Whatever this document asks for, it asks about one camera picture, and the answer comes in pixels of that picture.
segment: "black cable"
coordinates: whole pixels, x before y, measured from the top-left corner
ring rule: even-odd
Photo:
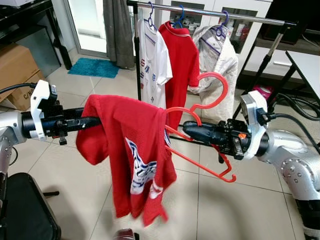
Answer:
[[[18,159],[18,151],[17,151],[17,149],[14,146],[12,148],[15,151],[15,159],[11,163],[9,163],[9,166],[12,166]]]
[[[272,110],[275,108],[277,103],[282,102],[282,101],[286,101],[290,105],[290,107],[293,108],[293,110],[295,110],[298,114],[305,117],[306,119],[311,120],[311,121],[320,121],[320,108],[317,105],[315,105],[307,100],[304,100],[302,98],[295,98],[295,101],[296,101],[295,102],[291,97],[289,97],[285,94],[282,94],[282,93],[279,93],[276,100],[272,103],[272,105],[271,105]],[[301,108],[301,106],[299,105],[299,103],[303,103],[306,106],[308,106],[312,111],[314,111],[315,116],[313,116],[313,115],[307,113],[305,110],[303,110]]]
[[[35,88],[37,86],[36,83],[20,83],[20,84],[16,84],[16,85],[12,85],[12,86],[8,86],[6,88],[3,88],[0,90],[0,94],[3,94],[7,91],[13,90],[13,89],[18,89],[18,88],[22,88],[22,87],[30,87],[30,88]]]
[[[288,115],[288,114],[284,114],[284,113],[274,113],[273,115],[275,118],[284,118],[284,119],[290,119],[292,121],[294,121],[296,124],[299,125],[299,127],[302,129],[302,131],[304,132],[304,134],[307,136],[307,138],[310,140],[312,146],[315,148],[315,150],[320,154],[320,148],[318,147],[318,145],[316,144],[315,140],[312,138],[312,136],[310,135],[310,133],[308,132],[308,130],[306,129],[306,127],[298,120],[296,119],[294,116]]]

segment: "black chair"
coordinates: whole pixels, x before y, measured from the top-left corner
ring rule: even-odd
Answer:
[[[28,173],[16,173],[7,180],[7,239],[60,240],[61,228],[45,196],[59,192],[42,193]]]

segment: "white t-shirt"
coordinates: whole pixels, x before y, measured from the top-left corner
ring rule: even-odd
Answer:
[[[169,51],[159,31],[149,27],[144,19],[138,21],[140,38],[140,80],[142,101],[166,108],[165,83],[172,76]]]

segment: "white table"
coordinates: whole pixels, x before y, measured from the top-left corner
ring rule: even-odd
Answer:
[[[268,98],[269,101],[274,99],[294,72],[297,71],[305,84],[312,89],[315,100],[320,104],[320,56],[295,51],[286,51],[285,54],[290,59],[292,65]]]

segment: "gray curtain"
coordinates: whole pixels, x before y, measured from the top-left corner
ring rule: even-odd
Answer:
[[[120,68],[135,66],[131,23],[126,0],[103,0],[108,57]]]

